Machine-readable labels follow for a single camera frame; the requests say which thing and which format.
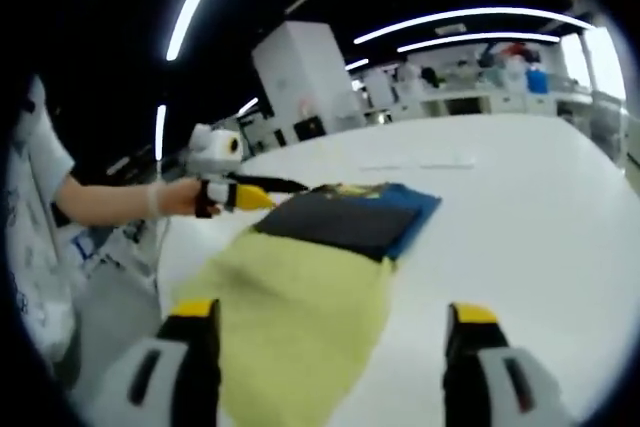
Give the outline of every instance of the hand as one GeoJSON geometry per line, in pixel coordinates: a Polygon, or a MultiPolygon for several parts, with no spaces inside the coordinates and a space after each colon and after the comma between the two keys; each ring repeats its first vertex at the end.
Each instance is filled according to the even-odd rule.
{"type": "MultiPolygon", "coordinates": [[[[196,179],[180,179],[160,188],[158,206],[162,215],[195,215],[196,197],[200,192],[201,182],[196,179]]],[[[208,207],[211,215],[218,215],[217,206],[208,207]]]]}

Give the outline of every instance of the white t-shirt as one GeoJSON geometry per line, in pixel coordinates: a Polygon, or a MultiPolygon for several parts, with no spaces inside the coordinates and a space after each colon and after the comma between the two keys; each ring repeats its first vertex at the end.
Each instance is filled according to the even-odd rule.
{"type": "Polygon", "coordinates": [[[75,319],[71,283],[57,255],[51,203],[73,167],[51,126],[45,91],[36,78],[29,92],[33,112],[23,111],[9,151],[4,202],[7,253],[16,300],[28,332],[44,356],[64,356],[75,319]]]}

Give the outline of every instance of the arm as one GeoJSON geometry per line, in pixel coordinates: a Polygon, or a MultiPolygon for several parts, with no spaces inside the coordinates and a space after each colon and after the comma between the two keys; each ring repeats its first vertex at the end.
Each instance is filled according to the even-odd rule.
{"type": "MultiPolygon", "coordinates": [[[[55,201],[70,219],[87,226],[122,225],[152,216],[148,185],[131,187],[83,186],[67,176],[58,189],[55,201]]],[[[181,179],[157,187],[161,215],[194,215],[195,198],[200,191],[196,179],[181,179]]],[[[212,214],[219,213],[216,207],[212,214]]]]}

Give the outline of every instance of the person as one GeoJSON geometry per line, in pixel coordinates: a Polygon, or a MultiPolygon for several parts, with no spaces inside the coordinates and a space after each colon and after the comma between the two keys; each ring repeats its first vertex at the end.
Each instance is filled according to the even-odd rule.
{"type": "MultiPolygon", "coordinates": [[[[27,332],[54,366],[75,331],[72,284],[60,261],[51,205],[84,226],[118,226],[138,219],[194,215],[196,179],[107,187],[82,185],[73,159],[56,136],[45,89],[33,79],[10,142],[4,189],[5,241],[15,299],[27,332]]],[[[212,215],[218,214],[211,207],[212,215]]]]}

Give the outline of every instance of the black ceiling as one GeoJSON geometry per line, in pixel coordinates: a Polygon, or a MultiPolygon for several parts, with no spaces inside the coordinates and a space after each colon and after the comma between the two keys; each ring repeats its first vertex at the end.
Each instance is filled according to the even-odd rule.
{"type": "MultiPolygon", "coordinates": [[[[152,142],[160,103],[168,106],[167,150],[184,145],[195,122],[235,113],[264,98],[251,51],[286,19],[331,25],[349,62],[391,60],[400,45],[436,37],[417,26],[361,45],[353,39],[413,17],[478,6],[564,12],[570,0],[202,0],[174,62],[164,60],[184,0],[61,0],[47,36],[45,84],[54,123],[87,171],[104,171],[152,142]]],[[[547,22],[516,16],[465,18],[470,32],[538,31],[547,22]]]]}

